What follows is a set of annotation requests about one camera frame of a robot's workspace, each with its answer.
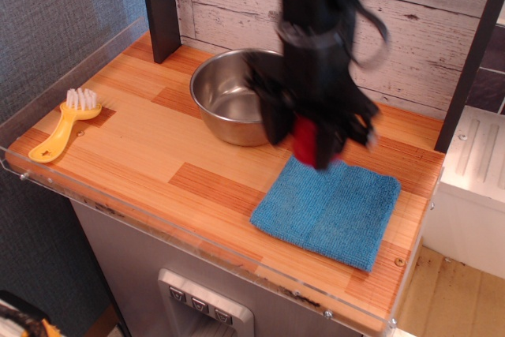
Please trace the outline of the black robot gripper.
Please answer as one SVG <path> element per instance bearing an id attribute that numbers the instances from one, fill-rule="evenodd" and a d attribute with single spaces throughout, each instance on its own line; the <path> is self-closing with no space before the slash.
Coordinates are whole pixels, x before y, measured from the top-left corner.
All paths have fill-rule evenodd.
<path id="1" fill-rule="evenodd" d="M 334 29 L 316 34 L 293 24 L 279 25 L 277 33 L 283 47 L 279 77 L 260 69 L 252 54 L 246 56 L 248 87 L 260 98 L 268 142 L 283 142 L 299 114 L 316 123 L 317 170 L 326 170 L 349 139 L 373 146 L 372 120 L 379 110 L 350 76 L 352 50 L 342 35 Z"/>

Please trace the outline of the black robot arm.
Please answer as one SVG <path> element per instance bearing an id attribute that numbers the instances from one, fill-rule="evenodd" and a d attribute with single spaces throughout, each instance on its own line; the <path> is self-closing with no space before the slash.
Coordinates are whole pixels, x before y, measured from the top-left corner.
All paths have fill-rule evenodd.
<path id="1" fill-rule="evenodd" d="M 317 170 L 336 160 L 348 140 L 367 146 L 376 138 L 379 109 L 350 75 L 358 14 L 388 41 L 385 23 L 359 0 L 282 0 L 278 66 L 268 67 L 257 53 L 245 56 L 267 140 L 277 145 L 292 136 L 295 157 Z"/>

